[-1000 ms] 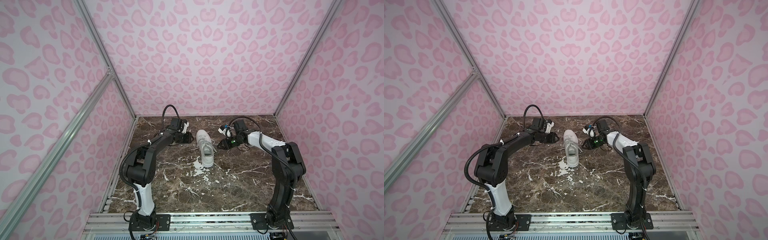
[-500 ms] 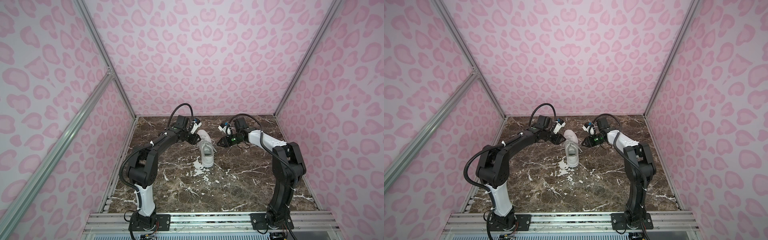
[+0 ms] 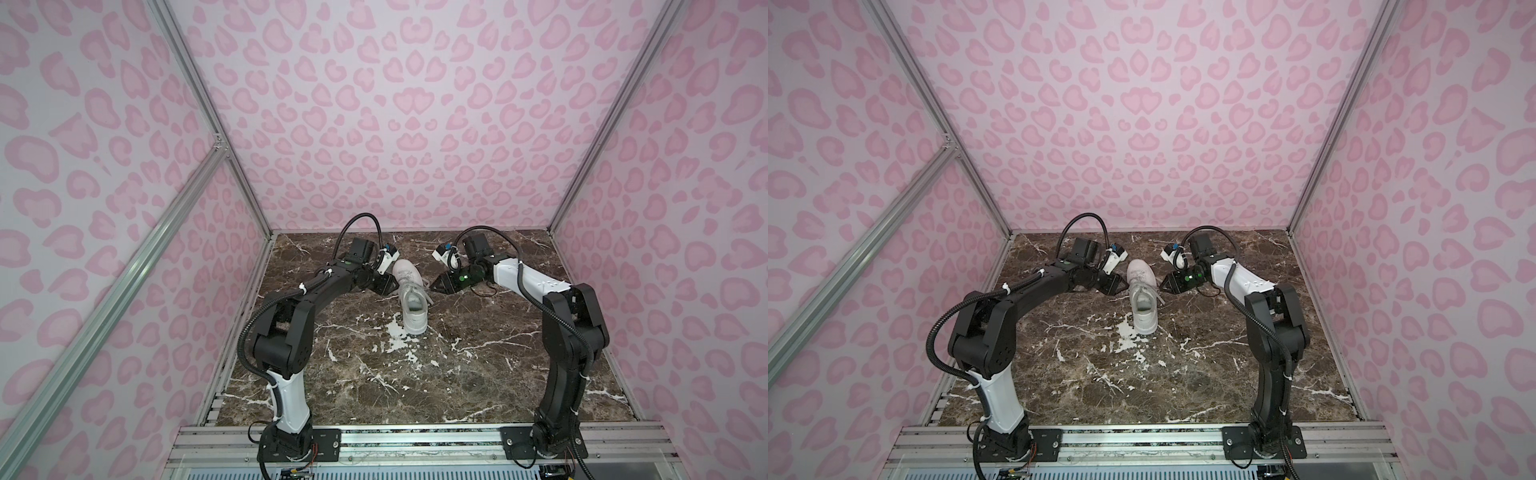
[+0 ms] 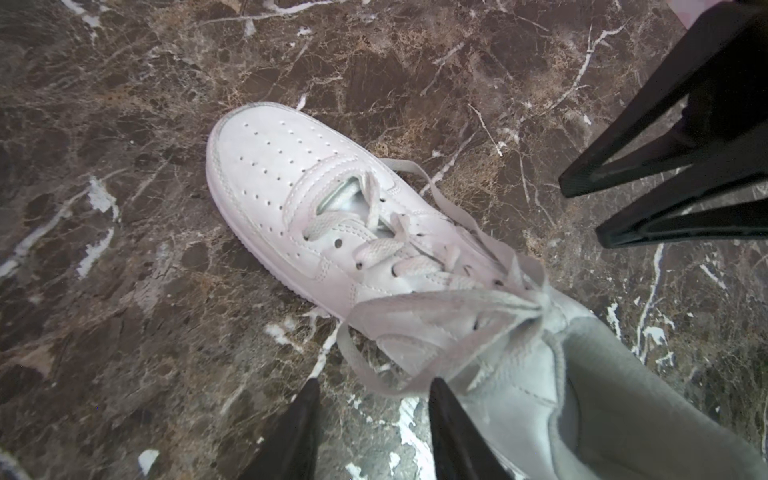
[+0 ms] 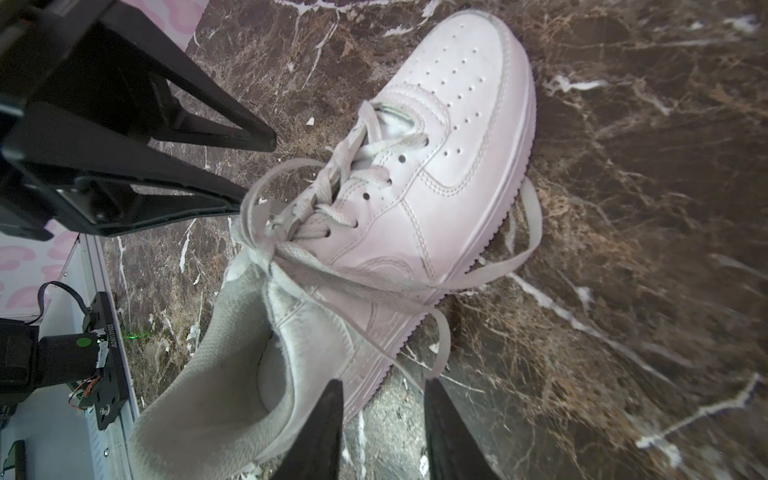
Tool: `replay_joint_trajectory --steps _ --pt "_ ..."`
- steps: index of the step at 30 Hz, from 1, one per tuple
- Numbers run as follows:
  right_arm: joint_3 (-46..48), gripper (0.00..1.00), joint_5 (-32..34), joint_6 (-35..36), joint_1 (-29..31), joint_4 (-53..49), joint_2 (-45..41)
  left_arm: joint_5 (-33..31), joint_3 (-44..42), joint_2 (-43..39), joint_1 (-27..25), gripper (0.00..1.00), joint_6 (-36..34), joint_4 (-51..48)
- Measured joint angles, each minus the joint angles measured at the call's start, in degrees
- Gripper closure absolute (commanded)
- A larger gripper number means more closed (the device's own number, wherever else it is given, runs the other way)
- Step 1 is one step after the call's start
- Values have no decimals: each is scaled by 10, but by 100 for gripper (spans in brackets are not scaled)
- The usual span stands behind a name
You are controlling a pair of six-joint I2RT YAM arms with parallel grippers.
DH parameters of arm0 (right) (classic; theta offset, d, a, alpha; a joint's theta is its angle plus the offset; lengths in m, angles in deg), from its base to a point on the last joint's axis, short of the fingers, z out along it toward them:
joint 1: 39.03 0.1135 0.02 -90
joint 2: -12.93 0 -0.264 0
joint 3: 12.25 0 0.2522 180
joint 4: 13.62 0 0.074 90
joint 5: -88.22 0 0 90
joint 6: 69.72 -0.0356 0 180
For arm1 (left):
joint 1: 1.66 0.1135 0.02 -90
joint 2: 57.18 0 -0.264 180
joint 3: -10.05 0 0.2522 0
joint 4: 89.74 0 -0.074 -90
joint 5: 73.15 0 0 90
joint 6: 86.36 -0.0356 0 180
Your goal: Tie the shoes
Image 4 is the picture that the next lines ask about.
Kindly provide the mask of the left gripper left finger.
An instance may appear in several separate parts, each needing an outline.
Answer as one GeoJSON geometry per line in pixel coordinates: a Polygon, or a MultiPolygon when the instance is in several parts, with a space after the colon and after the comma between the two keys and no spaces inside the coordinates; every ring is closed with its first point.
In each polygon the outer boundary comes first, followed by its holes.
{"type": "Polygon", "coordinates": [[[314,479],[321,440],[319,413],[320,385],[309,379],[239,479],[314,479]]]}

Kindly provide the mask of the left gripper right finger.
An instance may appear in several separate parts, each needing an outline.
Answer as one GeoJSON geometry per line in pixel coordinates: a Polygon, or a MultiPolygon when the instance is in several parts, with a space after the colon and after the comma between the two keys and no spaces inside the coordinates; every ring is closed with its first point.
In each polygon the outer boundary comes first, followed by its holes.
{"type": "Polygon", "coordinates": [[[429,420],[437,480],[511,480],[441,378],[430,385],[429,420]]]}

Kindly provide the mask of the white sneaker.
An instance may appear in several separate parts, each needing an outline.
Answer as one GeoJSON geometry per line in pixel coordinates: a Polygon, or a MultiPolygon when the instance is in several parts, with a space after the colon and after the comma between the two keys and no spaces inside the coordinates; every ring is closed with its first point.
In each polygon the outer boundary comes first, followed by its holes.
{"type": "Polygon", "coordinates": [[[222,217],[282,284],[335,316],[371,391],[442,378],[500,463],[527,479],[763,479],[747,442],[693,407],[543,266],[320,121],[227,113],[206,176],[222,217]]]}

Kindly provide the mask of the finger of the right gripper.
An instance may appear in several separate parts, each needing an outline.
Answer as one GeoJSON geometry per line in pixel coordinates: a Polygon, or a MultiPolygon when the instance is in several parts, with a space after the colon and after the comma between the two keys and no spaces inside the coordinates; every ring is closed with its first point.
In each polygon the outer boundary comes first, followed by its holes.
{"type": "Polygon", "coordinates": [[[560,176],[568,198],[767,145],[767,4],[703,12],[618,118],[560,176]]]}
{"type": "Polygon", "coordinates": [[[767,180],[767,130],[753,128],[732,141],[693,153],[694,163],[596,229],[607,248],[684,240],[767,238],[767,200],[683,211],[767,180]]]}

